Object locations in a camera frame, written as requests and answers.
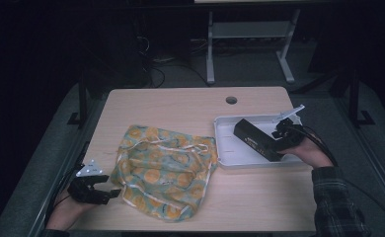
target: crumpled fabric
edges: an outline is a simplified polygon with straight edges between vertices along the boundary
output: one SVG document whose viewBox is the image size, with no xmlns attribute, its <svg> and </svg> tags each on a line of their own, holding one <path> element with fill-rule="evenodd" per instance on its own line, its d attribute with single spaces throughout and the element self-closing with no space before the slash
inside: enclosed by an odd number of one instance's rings
<svg viewBox="0 0 385 237">
<path fill-rule="evenodd" d="M 217 167 L 215 139 L 132 125 L 118 148 L 114 184 L 125 202 L 166 221 L 193 217 Z"/>
</svg>

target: plaid shirt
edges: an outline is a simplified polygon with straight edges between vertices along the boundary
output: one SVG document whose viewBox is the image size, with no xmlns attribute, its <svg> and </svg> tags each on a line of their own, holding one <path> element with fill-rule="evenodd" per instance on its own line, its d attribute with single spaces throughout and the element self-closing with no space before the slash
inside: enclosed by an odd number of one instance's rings
<svg viewBox="0 0 385 237">
<path fill-rule="evenodd" d="M 339 168 L 324 167 L 312 171 L 317 209 L 315 236 L 370 236 L 364 216 L 349 197 L 347 184 Z"/>
</svg>

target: table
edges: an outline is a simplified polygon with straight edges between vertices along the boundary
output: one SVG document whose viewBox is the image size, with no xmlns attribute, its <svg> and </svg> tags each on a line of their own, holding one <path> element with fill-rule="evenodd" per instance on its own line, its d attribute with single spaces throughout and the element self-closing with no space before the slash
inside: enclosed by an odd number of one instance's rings
<svg viewBox="0 0 385 237">
<path fill-rule="evenodd" d="M 235 97 L 230 105 L 227 97 Z M 91 159 L 105 174 L 131 124 L 214 136 L 219 116 L 270 115 L 290 110 L 281 87 L 125 89 L 110 93 L 84 163 Z M 111 199 L 82 216 L 74 229 L 123 231 L 313 231 L 316 209 L 309 166 L 223 170 L 218 167 L 198 213 L 167 223 Z M 110 184 L 96 185 L 109 189 Z"/>
</svg>

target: cloth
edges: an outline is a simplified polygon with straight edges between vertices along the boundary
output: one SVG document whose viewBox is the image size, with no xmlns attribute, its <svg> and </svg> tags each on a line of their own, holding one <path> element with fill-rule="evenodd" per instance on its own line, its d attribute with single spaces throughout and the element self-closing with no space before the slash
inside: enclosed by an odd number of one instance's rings
<svg viewBox="0 0 385 237">
<path fill-rule="evenodd" d="M 355 206 L 341 169 L 323 167 L 312 171 L 317 209 L 316 236 L 370 236 L 361 211 Z"/>
<path fill-rule="evenodd" d="M 213 137 L 132 125 L 118 148 L 111 180 L 143 213 L 182 221 L 198 211 L 216 167 Z"/>
</svg>

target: plastic tray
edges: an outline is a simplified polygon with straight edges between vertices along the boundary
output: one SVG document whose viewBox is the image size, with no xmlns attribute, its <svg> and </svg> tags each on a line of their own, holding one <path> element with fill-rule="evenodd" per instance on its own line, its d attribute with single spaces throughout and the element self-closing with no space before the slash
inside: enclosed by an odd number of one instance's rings
<svg viewBox="0 0 385 237">
<path fill-rule="evenodd" d="M 219 165 L 224 169 L 280 167 L 304 164 L 298 157 L 286 154 L 278 162 L 270 162 L 260 153 L 252 149 L 245 142 L 233 134 L 235 124 L 246 119 L 257 128 L 272 137 L 278 115 L 272 116 L 236 116 L 218 117 L 214 120 L 215 138 Z M 294 123 L 301 124 L 300 117 L 289 117 Z"/>
</svg>

